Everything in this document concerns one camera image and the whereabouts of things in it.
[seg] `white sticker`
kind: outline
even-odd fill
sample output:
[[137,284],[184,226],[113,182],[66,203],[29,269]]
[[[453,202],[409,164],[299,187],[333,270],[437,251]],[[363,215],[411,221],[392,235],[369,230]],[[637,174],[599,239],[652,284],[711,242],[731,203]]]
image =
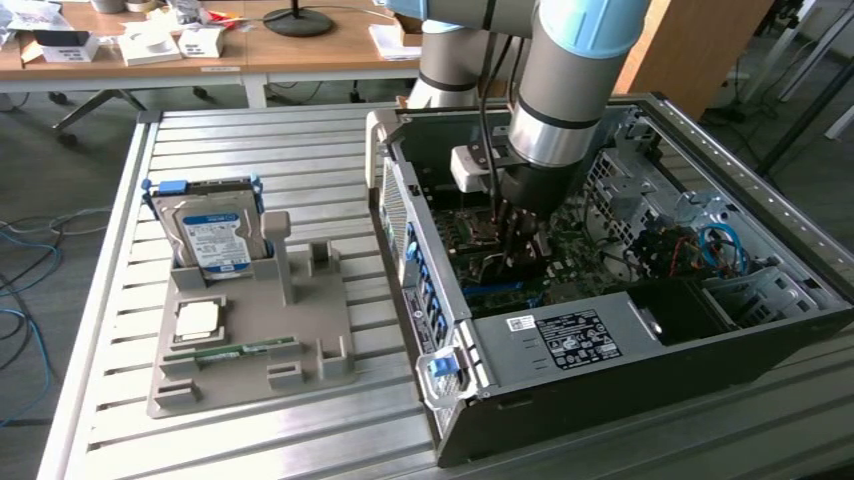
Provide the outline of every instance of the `white sticker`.
[[508,318],[507,326],[509,327],[511,332],[517,332],[519,330],[527,330],[528,328],[533,328],[536,326],[533,323],[533,315]]
[[249,250],[245,240],[237,235],[240,215],[185,217],[182,223],[200,268],[214,274],[248,268]]
[[240,67],[201,67],[202,72],[238,72]]

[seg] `white box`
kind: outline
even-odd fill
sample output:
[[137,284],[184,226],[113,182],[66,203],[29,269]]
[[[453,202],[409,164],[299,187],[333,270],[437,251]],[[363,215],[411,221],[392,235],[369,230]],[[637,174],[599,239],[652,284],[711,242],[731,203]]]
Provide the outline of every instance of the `white box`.
[[186,29],[177,39],[177,48],[188,58],[218,58],[222,53],[222,28]]
[[92,34],[89,34],[82,46],[45,47],[40,45],[41,55],[48,63],[90,62],[94,60],[98,46],[97,37]]
[[124,64],[145,65],[149,63],[180,60],[174,40],[168,33],[129,33],[118,37],[118,48],[124,57]]

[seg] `blue cable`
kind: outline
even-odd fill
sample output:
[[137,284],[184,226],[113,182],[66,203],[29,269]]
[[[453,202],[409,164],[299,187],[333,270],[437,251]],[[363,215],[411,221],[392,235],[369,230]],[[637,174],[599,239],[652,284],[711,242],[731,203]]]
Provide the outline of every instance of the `blue cable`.
[[44,348],[44,340],[41,339],[41,332],[38,331],[38,326],[36,325],[36,322],[33,322],[29,319],[29,317],[24,314],[24,312],[21,312],[20,310],[13,310],[10,308],[0,308],[0,313],[14,315],[16,317],[22,318],[26,321],[26,323],[29,324],[29,329],[32,330],[32,333],[36,337],[36,342],[38,343],[38,350],[41,351],[41,360],[44,362],[44,387],[41,388],[41,393],[38,393],[36,398],[26,405],[24,405],[24,407],[13,415],[10,415],[5,420],[2,420],[2,422],[0,422],[0,428],[2,428],[12,422],[12,420],[14,420],[17,417],[24,415],[41,400],[44,400],[44,397],[46,396],[48,390],[50,388],[50,368],[48,364],[48,351]]
[[34,287],[45,278],[48,278],[48,276],[56,271],[56,268],[58,267],[58,261],[61,259],[62,254],[61,254],[61,252],[58,251],[58,249],[53,245],[48,245],[45,243],[24,242],[22,240],[18,240],[17,238],[12,237],[8,233],[5,233],[2,231],[0,231],[0,237],[5,238],[9,242],[12,242],[16,245],[20,245],[21,247],[46,248],[48,250],[50,250],[50,253],[53,254],[53,263],[50,264],[50,267],[44,271],[44,273],[41,274],[41,276],[38,278],[36,278],[25,286],[20,287],[20,288],[17,288],[14,290],[9,289],[6,292],[0,293],[0,297],[8,297],[9,295],[12,295],[14,293],[20,293],[24,290],[26,290],[28,288]]
[[708,264],[716,266],[717,262],[715,261],[713,257],[711,256],[711,253],[708,253],[708,250],[705,249],[705,245],[707,245],[705,235],[704,235],[705,230],[720,230],[723,231],[723,233],[726,233],[730,236],[732,240],[732,245],[735,248],[735,255],[738,257],[739,272],[742,273],[742,275],[747,273],[747,266],[744,264],[744,249],[742,248],[742,242],[738,238],[738,234],[735,233],[735,230],[732,230],[732,227],[730,227],[724,223],[709,223],[703,228],[700,228],[696,233],[700,252]]

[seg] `hard drive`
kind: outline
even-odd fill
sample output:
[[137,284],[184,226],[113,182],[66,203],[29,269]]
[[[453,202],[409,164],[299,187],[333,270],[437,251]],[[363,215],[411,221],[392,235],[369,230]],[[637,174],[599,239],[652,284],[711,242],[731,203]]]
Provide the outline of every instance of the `hard drive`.
[[252,260],[269,256],[260,230],[260,181],[256,178],[174,180],[152,187],[145,180],[142,189],[142,198],[162,225],[176,264],[198,267],[209,280],[248,275]]

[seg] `office chair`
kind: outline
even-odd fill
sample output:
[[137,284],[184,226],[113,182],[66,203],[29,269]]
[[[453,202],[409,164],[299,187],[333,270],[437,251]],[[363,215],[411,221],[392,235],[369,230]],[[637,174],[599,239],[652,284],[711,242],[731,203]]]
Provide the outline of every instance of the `office chair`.
[[[209,98],[208,92],[204,88],[192,87],[192,94],[201,100]],[[48,98],[57,105],[65,105],[68,103],[68,99],[62,93],[50,92],[48,94]],[[145,111],[145,106],[133,96],[129,90],[101,90],[92,98],[89,98],[82,105],[80,105],[73,112],[65,115],[56,125],[53,125],[53,131],[56,131],[56,140],[65,147],[73,147],[77,145],[77,136],[72,133],[66,133],[62,130],[68,128],[73,123],[77,122],[82,117],[85,117],[97,107],[100,107],[110,98],[120,98],[125,102],[130,104],[130,106],[138,110],[140,112]]]

